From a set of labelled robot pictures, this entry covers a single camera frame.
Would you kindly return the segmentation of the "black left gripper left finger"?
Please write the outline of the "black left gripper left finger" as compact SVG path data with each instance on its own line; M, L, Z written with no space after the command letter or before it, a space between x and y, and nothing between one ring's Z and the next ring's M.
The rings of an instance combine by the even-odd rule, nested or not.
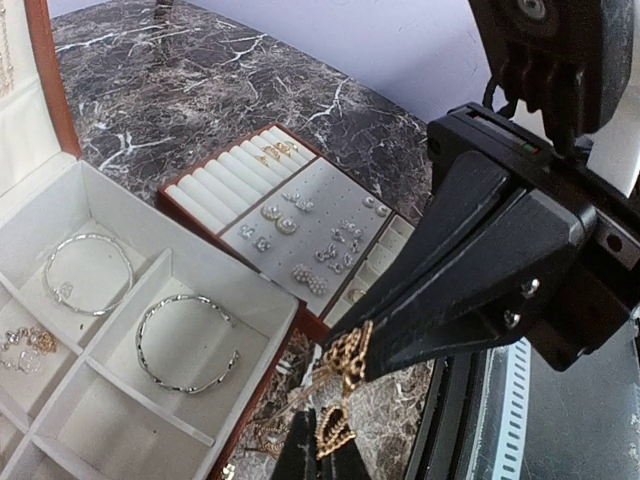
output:
M284 447L276 462L271 480L313 480L318 478L317 443L314 409L294 415Z

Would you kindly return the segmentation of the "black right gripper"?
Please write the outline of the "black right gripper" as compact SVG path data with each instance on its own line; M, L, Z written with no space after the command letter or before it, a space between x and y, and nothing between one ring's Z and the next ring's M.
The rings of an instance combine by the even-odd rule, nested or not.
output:
M555 370L639 306L639 203L477 104L428 127L435 196L324 345L374 322L364 377L528 339Z

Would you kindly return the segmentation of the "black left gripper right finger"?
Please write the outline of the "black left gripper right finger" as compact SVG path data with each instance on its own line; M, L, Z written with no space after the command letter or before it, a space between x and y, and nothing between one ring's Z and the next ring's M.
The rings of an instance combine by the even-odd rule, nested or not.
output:
M319 478L322 480L366 480L368 471L358 450L356 434L319 441Z

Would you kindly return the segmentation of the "brown jewelry display tray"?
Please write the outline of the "brown jewelry display tray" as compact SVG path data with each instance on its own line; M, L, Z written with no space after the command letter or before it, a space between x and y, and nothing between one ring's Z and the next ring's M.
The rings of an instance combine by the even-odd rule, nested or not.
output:
M161 210L297 297L321 342L414 231L281 124L252 132L162 185Z

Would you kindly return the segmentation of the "red wooden jewelry box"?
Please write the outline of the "red wooden jewelry box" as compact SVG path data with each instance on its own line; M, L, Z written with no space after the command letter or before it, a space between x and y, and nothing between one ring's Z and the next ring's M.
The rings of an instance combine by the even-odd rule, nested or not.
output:
M114 238L134 269L101 317L55 303L43 284L54 248L79 233ZM232 316L217 333L240 361L197 395L140 368L148 307L198 294ZM1 475L5 479L230 479L230 455L302 308L145 204L81 157L47 4L1 5Z

